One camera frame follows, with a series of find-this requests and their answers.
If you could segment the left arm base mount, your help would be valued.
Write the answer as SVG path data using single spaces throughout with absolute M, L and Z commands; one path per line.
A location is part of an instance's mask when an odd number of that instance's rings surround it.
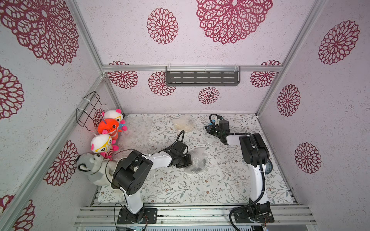
M 156 224 L 158 210 L 156 208 L 142 208 L 137 214 L 133 214 L 127 208 L 119 211 L 117 224 Z

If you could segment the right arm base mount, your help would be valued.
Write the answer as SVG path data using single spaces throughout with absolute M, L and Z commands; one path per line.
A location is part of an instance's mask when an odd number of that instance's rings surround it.
M 270 202 L 267 201 L 263 204 L 255 204 L 248 208 L 240 208 L 234 213 L 236 223 L 273 223 L 273 217 Z

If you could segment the blue floral ceramic plate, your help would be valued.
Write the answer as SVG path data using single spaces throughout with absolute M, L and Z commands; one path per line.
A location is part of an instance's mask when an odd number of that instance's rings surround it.
M 264 172 L 266 175 L 270 174 L 273 170 L 273 163 L 270 159 L 267 160 L 266 165 L 264 166 Z

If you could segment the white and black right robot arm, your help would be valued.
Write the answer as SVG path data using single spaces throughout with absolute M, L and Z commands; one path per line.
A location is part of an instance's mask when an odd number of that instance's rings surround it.
M 267 203 L 266 170 L 270 160 L 270 154 L 262 136 L 259 133 L 231 132 L 227 120 L 224 120 L 221 116 L 213 120 L 212 116 L 209 117 L 210 125 L 205 126 L 206 132 L 218 137 L 225 145 L 239 147 L 245 163 L 250 165 L 252 183 L 250 203 Z

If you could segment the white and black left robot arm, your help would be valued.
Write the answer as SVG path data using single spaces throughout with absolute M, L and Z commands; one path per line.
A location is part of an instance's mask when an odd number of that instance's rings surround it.
M 132 150 L 126 158 L 118 161 L 111 187 L 123 192 L 127 210 L 132 215 L 137 215 L 144 207 L 140 189 L 151 170 L 161 167 L 184 168 L 190 165 L 191 154 L 182 141 L 175 141 L 171 146 L 151 155 Z

